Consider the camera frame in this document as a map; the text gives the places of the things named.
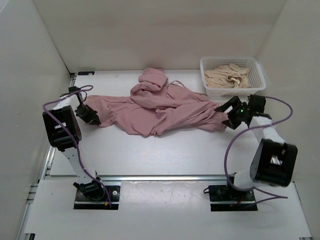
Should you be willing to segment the pink trousers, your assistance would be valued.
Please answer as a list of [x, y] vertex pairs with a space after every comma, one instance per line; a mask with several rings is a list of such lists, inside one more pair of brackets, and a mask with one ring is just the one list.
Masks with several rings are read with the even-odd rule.
[[90, 95], [85, 103], [97, 112], [105, 128], [118, 126], [129, 135], [161, 136], [178, 128], [222, 132], [226, 113], [218, 103], [185, 87], [168, 82], [163, 69], [146, 68], [129, 96]]

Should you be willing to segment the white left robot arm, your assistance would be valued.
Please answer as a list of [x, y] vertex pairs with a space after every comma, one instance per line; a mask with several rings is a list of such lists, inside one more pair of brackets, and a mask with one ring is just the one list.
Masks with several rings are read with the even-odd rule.
[[100, 124], [97, 112], [85, 104], [87, 92], [92, 89], [92, 85], [69, 87], [60, 99], [43, 104], [42, 118], [50, 145], [66, 157], [76, 174], [73, 185], [84, 197], [101, 201], [105, 188], [97, 172], [88, 171], [82, 161], [79, 146], [82, 133], [77, 122], [80, 117], [85, 123]]

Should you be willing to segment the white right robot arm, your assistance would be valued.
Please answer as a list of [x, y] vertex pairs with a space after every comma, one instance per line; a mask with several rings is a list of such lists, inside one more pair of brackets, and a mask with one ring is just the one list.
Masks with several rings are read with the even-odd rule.
[[[261, 185], [287, 187], [292, 180], [298, 148], [287, 143], [276, 131], [275, 126], [287, 121], [293, 115], [293, 108], [287, 103], [289, 115], [273, 121], [265, 113], [266, 96], [250, 95], [247, 101], [234, 96], [225, 104], [216, 108], [216, 112], [227, 112], [223, 124], [235, 130], [241, 123], [247, 129], [238, 133], [228, 144], [224, 155], [224, 173], [226, 186], [224, 193], [230, 200], [238, 199], [244, 191], [257, 189]], [[258, 147], [248, 170], [228, 174], [227, 160], [233, 143], [244, 133], [251, 131]]]

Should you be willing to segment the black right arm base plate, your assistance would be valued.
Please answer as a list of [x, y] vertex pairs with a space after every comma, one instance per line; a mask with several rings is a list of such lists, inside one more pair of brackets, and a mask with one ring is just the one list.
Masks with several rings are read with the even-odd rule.
[[203, 193], [209, 196], [211, 212], [258, 211], [252, 190], [239, 191], [229, 185], [209, 185]]

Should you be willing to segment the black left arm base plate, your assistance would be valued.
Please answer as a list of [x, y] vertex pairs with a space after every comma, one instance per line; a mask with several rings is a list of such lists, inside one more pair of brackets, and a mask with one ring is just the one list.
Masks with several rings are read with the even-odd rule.
[[109, 193], [108, 198], [103, 188], [97, 189], [93, 186], [93, 190], [87, 191], [84, 194], [79, 188], [76, 190], [73, 209], [74, 210], [118, 210], [121, 186], [106, 185]]

